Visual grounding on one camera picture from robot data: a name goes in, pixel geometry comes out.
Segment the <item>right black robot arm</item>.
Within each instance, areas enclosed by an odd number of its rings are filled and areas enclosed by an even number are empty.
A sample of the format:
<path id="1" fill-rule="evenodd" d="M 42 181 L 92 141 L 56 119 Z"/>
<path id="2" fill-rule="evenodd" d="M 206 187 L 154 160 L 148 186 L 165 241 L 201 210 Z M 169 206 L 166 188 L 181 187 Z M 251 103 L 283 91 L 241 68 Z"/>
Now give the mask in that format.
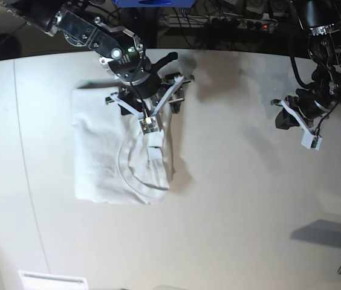
<path id="1" fill-rule="evenodd" d="M 94 1 L 3 1 L 2 6 L 50 36 L 62 32 L 72 46 L 95 52 L 105 71 L 128 89 L 134 106 L 150 115 L 146 99 L 166 87 L 158 71 L 177 60 L 169 53 L 156 63 L 146 55 L 146 43 L 139 34 L 107 22 L 99 13 L 88 11 Z"/>

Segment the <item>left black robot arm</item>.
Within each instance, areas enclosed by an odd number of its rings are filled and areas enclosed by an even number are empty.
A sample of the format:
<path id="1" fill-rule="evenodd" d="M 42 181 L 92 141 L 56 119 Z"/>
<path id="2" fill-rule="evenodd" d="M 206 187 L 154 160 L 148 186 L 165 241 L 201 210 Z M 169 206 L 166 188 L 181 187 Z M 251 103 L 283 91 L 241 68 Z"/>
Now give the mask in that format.
<path id="1" fill-rule="evenodd" d="M 315 119 L 324 121 L 341 105 L 341 32 L 337 27 L 340 14 L 334 1 L 293 1 L 301 29 L 308 31 L 308 54 L 316 64 L 311 82 L 305 83 L 298 71 L 294 56 L 295 34 L 290 36 L 288 48 L 291 67 L 300 86 L 295 95 L 283 100 L 274 99 L 272 105 L 283 108 L 276 117 L 276 128 L 288 130 L 298 127 L 298 114 L 311 127 Z"/>

